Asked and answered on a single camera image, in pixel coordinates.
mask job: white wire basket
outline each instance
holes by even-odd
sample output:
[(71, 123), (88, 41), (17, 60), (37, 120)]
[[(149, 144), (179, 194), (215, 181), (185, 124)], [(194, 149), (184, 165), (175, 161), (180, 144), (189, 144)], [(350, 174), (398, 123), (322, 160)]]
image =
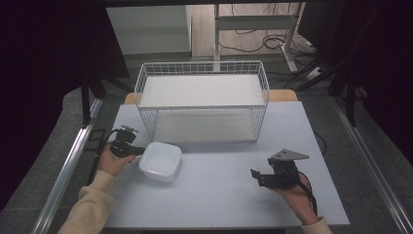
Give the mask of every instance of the white wire basket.
[(135, 103), (160, 142), (257, 141), (269, 100), (261, 61), (144, 63)]

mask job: white container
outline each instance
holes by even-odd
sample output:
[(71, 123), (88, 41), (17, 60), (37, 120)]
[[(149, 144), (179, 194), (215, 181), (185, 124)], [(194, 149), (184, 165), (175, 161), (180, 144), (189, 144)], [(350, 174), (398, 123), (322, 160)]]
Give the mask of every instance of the white container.
[(146, 147), (139, 167), (148, 177), (171, 182), (176, 179), (182, 161), (181, 154), (182, 152), (177, 146), (152, 142)]

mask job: finger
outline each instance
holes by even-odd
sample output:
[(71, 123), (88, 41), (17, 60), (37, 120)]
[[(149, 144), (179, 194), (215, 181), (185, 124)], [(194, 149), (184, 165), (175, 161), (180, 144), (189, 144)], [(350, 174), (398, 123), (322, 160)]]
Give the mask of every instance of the finger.
[(110, 145), (112, 145), (112, 143), (107, 143), (103, 146), (103, 150), (109, 150), (110, 149)]
[(128, 156), (128, 157), (119, 159), (118, 162), (119, 162), (121, 165), (125, 166), (126, 164), (130, 163), (131, 161), (133, 161), (135, 158), (136, 158), (136, 156), (130, 155), (130, 156)]

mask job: person's right hand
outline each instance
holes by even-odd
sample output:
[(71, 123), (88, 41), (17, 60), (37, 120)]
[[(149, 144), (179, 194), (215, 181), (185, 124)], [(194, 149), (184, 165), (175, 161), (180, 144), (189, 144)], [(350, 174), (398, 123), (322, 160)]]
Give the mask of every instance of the person's right hand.
[[(301, 182), (310, 189), (310, 182), (301, 173), (300, 179)], [(271, 190), (282, 195), (286, 203), (295, 212), (295, 215), (301, 220), (303, 225), (311, 225), (319, 222), (319, 218), (313, 211), (310, 199), (300, 186), (295, 185), (290, 189), (271, 188)]]
[(134, 155), (129, 155), (125, 158), (116, 157), (112, 151), (110, 151), (110, 143), (108, 143), (103, 148), (97, 168), (100, 171), (117, 176), (122, 171), (124, 166), (133, 161), (135, 158), (136, 156)]

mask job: beige sleeve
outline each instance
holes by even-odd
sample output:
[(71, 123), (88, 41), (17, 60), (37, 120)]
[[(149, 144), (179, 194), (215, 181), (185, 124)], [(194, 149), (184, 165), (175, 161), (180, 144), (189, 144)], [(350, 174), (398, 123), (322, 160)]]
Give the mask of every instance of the beige sleeve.
[(114, 176), (97, 171), (94, 182), (80, 190), (79, 201), (58, 233), (99, 233), (113, 206), (110, 192), (114, 183)]
[(301, 228), (305, 234), (332, 234), (324, 217), (322, 217), (318, 223), (312, 225), (301, 225)]

